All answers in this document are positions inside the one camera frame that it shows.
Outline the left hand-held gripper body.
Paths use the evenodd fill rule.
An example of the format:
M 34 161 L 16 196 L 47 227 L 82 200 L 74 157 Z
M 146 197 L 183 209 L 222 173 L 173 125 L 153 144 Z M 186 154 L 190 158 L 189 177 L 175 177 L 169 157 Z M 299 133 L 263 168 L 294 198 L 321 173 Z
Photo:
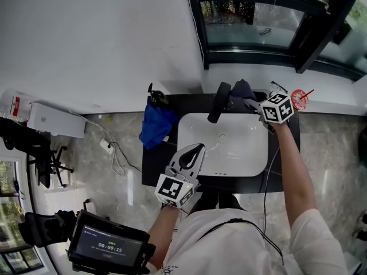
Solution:
M 161 203 L 181 209 L 197 191 L 197 176 L 197 171 L 166 167 L 165 173 L 159 176 L 154 194 Z

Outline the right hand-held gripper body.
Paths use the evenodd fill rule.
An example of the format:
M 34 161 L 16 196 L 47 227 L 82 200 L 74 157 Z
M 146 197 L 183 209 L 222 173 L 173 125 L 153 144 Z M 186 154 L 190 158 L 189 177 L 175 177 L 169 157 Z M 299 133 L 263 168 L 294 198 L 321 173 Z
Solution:
M 260 104 L 264 122 L 269 125 L 282 124 L 294 115 L 291 97 L 283 93 L 275 93 Z

